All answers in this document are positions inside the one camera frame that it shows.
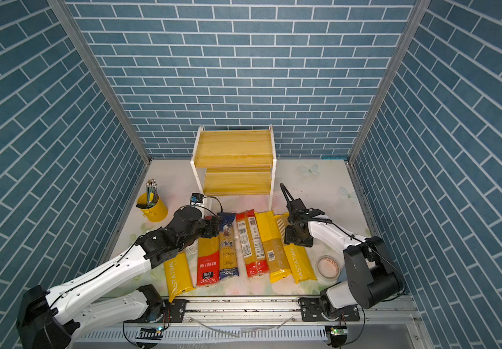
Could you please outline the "plain yellow pasta package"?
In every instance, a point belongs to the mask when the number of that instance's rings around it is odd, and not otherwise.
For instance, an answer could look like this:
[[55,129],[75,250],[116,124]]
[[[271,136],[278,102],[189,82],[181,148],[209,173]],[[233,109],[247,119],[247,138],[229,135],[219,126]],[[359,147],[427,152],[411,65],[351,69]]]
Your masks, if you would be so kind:
[[291,275],[281,234],[272,211],[255,214],[272,284]]

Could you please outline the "yellow pastatime pasta package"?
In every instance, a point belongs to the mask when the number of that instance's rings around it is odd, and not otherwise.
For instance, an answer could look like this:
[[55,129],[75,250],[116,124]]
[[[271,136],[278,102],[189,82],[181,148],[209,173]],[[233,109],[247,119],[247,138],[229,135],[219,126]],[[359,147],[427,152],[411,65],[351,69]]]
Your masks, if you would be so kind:
[[288,244],[285,241],[286,228],[290,226],[288,222],[289,214],[275,215],[275,221],[281,234],[282,245],[284,253],[290,265],[293,279],[296,284],[305,281],[316,281],[316,275],[309,260],[305,247],[297,246],[295,244]]
[[170,303],[173,303],[175,298],[195,289],[191,278],[188,258],[184,252],[166,261],[164,271]]

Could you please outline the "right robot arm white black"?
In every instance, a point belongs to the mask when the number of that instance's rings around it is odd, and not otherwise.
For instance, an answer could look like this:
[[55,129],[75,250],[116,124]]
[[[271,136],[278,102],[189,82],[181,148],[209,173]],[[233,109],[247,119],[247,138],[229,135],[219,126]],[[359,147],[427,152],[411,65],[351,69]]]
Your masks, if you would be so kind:
[[329,219],[320,209],[307,208],[301,199],[287,199],[289,212],[284,242],[312,247],[317,239],[343,254],[346,281],[321,291],[324,317],[341,317],[346,308],[369,309],[392,300],[405,290],[403,277],[382,238],[352,233]]

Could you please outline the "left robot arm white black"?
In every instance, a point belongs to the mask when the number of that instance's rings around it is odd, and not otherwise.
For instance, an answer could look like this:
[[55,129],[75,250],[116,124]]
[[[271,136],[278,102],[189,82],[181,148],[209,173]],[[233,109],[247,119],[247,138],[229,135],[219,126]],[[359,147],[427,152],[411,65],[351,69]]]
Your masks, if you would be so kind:
[[183,206],[165,226],[141,235],[126,251],[85,274],[23,296],[16,327],[24,348],[68,348],[79,337],[124,322],[169,321],[164,300],[149,284],[126,296],[100,298],[124,282],[177,257],[199,238],[218,236],[220,218]]

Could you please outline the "red yellow spaghetti package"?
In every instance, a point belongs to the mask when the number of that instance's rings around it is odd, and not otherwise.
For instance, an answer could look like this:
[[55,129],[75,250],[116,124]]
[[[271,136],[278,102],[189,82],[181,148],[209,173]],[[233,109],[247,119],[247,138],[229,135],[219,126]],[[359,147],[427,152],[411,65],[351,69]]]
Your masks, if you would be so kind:
[[219,237],[198,239],[197,286],[209,286],[220,280]]

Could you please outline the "blue spaghetti package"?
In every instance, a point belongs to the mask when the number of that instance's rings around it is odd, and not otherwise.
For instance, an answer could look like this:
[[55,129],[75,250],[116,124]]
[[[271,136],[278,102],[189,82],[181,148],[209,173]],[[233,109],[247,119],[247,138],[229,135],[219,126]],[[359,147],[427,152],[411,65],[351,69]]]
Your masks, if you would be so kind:
[[232,276],[239,276],[234,230],[235,218],[235,213],[220,213],[220,280],[224,280]]

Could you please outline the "round tape roll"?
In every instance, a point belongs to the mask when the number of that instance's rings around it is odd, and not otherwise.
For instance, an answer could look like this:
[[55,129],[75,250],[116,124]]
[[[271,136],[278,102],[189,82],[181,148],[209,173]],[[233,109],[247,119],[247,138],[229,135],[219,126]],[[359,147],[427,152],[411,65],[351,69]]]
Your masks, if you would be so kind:
[[333,282],[340,276],[340,266],[333,257],[320,257],[315,263],[315,273],[319,281]]

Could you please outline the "red labelled spaghetti package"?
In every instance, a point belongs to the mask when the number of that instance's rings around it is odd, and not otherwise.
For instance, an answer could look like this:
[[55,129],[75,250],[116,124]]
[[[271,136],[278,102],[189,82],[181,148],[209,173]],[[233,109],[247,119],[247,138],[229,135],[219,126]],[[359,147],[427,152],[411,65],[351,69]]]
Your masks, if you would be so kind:
[[268,273],[268,264],[260,238],[258,223],[253,209],[236,215],[236,227],[242,246],[242,254],[249,278]]

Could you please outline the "yellow pen holder cup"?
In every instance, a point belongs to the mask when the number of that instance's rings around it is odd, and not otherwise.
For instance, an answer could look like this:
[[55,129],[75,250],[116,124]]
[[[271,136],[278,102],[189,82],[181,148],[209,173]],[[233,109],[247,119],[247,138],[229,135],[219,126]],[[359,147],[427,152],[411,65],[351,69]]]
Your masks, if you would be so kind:
[[157,193],[152,193],[150,197],[152,198],[150,202],[152,206],[147,206],[147,194],[144,193],[138,198],[136,207],[150,222],[161,222],[167,217],[168,209]]

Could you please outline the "white frame wooden shelf rack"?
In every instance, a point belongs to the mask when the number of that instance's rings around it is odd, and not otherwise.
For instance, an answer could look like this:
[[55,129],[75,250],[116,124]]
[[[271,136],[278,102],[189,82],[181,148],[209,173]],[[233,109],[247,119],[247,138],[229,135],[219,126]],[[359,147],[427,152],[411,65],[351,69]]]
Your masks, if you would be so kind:
[[276,176],[274,130],[198,128],[191,168],[207,196],[267,196],[272,209]]

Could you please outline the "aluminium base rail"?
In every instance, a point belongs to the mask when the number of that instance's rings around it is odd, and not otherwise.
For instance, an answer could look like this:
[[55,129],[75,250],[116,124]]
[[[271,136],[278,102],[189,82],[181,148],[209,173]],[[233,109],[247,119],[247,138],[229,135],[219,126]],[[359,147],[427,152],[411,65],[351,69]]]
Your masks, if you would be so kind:
[[430,348],[410,297],[325,316],[318,297],[185,297],[155,324],[114,324],[75,348]]

